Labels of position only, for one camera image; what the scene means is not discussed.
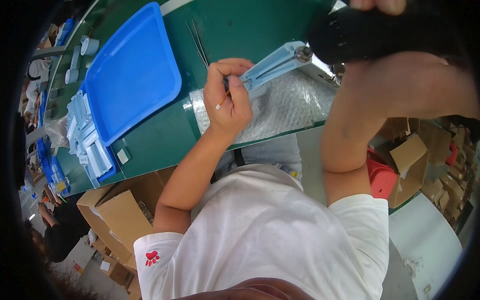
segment light blue jeans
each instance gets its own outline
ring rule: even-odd
[[[269,164],[276,166],[298,181],[301,180],[301,158],[297,135],[289,134],[272,140],[249,145],[241,149],[245,165]],[[220,179],[235,169],[233,150],[226,151],[215,169],[216,179]]]

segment red stool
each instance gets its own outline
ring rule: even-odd
[[[456,162],[456,157],[458,156],[458,148],[455,146],[454,143],[450,143],[450,147],[448,147],[448,150],[450,150],[451,154],[447,157],[445,163],[453,167]]]
[[[374,198],[388,199],[397,174],[371,148],[367,150],[367,168]]]

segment coworker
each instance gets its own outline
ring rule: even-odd
[[[72,251],[81,237],[88,234],[90,226],[77,208],[80,196],[71,196],[67,203],[56,206],[53,211],[39,203],[38,211],[47,226],[44,236],[32,227],[29,220],[24,225],[41,254],[49,261],[59,263]]]
[[[25,83],[22,87],[22,93],[25,92],[26,97],[28,98],[28,102],[24,110],[24,116],[28,116],[30,118],[31,124],[36,123],[38,114],[37,107],[40,105],[40,94],[38,93],[38,88],[40,87],[40,75],[47,67],[47,60],[38,59],[31,62],[27,69],[26,75],[30,81],[25,80]]]
[[[405,7],[401,0],[377,3],[390,13],[385,7]],[[295,136],[248,146],[242,157],[224,154],[252,119],[237,77],[252,65],[210,65],[210,127],[165,186],[153,234],[134,244],[143,299],[379,299],[388,204],[371,196],[367,144],[389,117],[480,119],[472,77],[421,52],[347,64],[320,140],[325,207],[294,178],[301,174]],[[216,110],[229,75],[231,98]],[[210,185],[214,172],[219,180]]]

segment light blue metal bracket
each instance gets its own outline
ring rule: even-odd
[[[243,86],[249,94],[261,89],[263,84],[275,77],[310,64],[311,56],[308,61],[298,58],[297,49],[300,47],[305,47],[305,43],[302,41],[288,42],[240,76],[242,81],[246,81]]]

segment green table surface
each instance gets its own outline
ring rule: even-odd
[[[102,47],[128,18],[149,2],[99,0],[84,20],[79,22],[65,54],[55,58],[50,68],[51,88],[61,88],[56,99],[48,100],[47,108],[54,108],[51,119],[58,119],[67,113],[66,106],[94,59],[94,56],[81,56],[78,82],[65,84],[65,72],[70,67],[73,48],[80,45],[81,36],[90,33],[92,38],[100,40]],[[256,63],[286,42],[305,41],[310,21],[326,16],[332,3],[333,0],[195,0],[165,15],[163,20],[182,77],[181,91],[175,101],[111,145],[115,154],[125,148],[132,159],[125,165],[119,164],[119,172],[101,182],[101,185],[174,166],[200,138],[188,94],[203,88],[207,71],[185,21],[190,24],[192,19],[195,21],[209,62],[243,57]],[[69,194],[93,188],[78,158],[68,151],[61,147],[57,160],[70,181]]]

